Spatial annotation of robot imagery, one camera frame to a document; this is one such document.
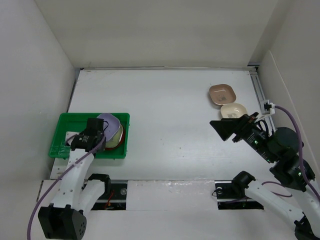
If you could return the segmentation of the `cream square plate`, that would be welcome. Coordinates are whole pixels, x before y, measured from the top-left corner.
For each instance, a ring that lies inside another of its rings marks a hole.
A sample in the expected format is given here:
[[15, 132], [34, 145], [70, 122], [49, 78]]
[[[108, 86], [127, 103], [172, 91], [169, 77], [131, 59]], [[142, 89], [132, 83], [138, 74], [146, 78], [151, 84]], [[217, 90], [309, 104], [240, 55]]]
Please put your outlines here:
[[220, 108], [220, 113], [222, 118], [232, 119], [240, 118], [247, 114], [247, 109], [240, 103], [229, 103], [225, 104]]

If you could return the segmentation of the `pink square plate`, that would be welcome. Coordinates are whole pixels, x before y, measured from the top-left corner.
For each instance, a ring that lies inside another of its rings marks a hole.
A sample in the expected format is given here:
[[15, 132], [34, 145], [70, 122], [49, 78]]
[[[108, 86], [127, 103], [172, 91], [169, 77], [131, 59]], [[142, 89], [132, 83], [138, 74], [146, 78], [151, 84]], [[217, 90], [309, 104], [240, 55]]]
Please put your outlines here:
[[233, 88], [228, 84], [212, 85], [209, 88], [209, 95], [212, 102], [217, 106], [234, 103], [237, 99]]

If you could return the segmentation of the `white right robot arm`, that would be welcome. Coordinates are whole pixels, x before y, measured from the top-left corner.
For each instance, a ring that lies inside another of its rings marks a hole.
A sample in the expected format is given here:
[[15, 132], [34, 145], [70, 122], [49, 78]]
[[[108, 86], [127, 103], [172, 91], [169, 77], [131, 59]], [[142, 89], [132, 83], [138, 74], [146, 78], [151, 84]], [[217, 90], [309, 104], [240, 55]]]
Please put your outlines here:
[[277, 185], [284, 187], [298, 204], [295, 207], [268, 190], [253, 175], [241, 171], [232, 180], [215, 184], [216, 197], [223, 204], [236, 205], [253, 200], [284, 221], [298, 240], [320, 238], [320, 200], [310, 186], [316, 176], [310, 165], [300, 156], [299, 138], [295, 131], [280, 127], [272, 134], [259, 128], [257, 113], [240, 118], [222, 118], [210, 125], [223, 141], [244, 141], [267, 163]]

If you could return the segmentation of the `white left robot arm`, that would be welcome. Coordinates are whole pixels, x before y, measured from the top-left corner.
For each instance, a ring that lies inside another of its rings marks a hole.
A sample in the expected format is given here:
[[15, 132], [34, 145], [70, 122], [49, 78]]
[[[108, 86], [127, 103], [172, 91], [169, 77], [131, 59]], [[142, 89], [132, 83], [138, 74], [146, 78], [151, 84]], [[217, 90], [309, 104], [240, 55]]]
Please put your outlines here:
[[49, 206], [38, 211], [44, 236], [51, 240], [81, 240], [87, 228], [86, 215], [98, 198], [111, 194], [107, 175], [85, 182], [87, 171], [97, 152], [106, 146], [108, 122], [89, 118], [83, 131], [66, 138], [70, 146], [66, 170], [56, 179], [59, 188]]

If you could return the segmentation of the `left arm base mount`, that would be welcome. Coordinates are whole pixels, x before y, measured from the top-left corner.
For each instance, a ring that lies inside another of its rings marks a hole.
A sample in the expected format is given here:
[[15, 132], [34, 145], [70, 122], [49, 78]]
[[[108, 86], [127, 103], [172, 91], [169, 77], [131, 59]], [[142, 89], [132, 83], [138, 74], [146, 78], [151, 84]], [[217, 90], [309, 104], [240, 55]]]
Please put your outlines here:
[[121, 211], [126, 209], [128, 193], [127, 181], [111, 181], [109, 187], [109, 194], [104, 193], [98, 198], [92, 207], [93, 211], [109, 210]]

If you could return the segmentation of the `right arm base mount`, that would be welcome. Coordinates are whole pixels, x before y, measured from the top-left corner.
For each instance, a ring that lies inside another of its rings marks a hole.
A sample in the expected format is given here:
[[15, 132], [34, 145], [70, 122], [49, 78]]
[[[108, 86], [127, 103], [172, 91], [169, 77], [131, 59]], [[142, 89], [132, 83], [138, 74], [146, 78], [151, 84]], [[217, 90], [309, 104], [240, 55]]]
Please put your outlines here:
[[231, 180], [216, 180], [212, 196], [216, 198], [218, 210], [264, 210], [263, 205], [237, 192]]

